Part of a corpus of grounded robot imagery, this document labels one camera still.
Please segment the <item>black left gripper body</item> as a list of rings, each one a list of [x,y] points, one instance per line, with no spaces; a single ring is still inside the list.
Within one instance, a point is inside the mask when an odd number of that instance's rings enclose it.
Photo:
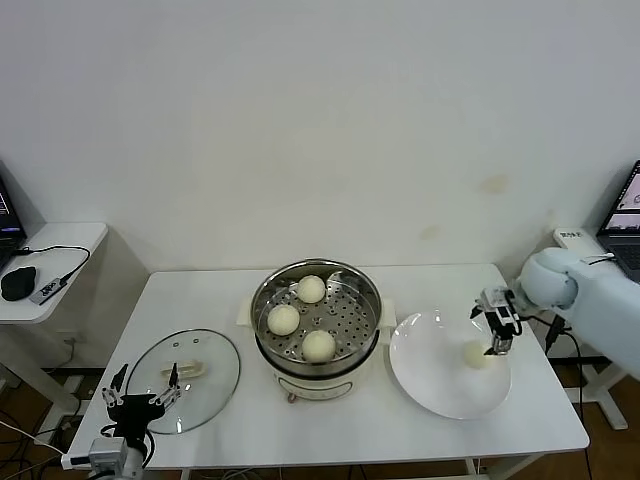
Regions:
[[[124,395],[107,404],[107,413],[116,437],[144,438],[149,424],[163,416],[163,405],[153,394]]]

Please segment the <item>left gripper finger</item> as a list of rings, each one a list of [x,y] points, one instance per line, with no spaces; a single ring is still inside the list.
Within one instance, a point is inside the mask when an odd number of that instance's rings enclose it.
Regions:
[[[178,365],[173,363],[172,368],[169,371],[167,387],[164,391],[154,397],[153,404],[162,406],[163,408],[169,408],[180,398],[180,396],[181,388],[179,385]]]
[[[121,390],[126,378],[127,369],[128,364],[124,364],[112,377],[109,386],[102,388],[102,397],[107,406],[121,405],[123,403]]]

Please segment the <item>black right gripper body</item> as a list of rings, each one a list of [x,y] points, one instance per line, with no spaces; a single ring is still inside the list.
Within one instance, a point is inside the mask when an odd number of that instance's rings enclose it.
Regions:
[[[488,324],[493,334],[493,345],[511,345],[513,339],[522,334],[522,323],[518,316],[509,317],[503,322],[497,314],[489,314]]]

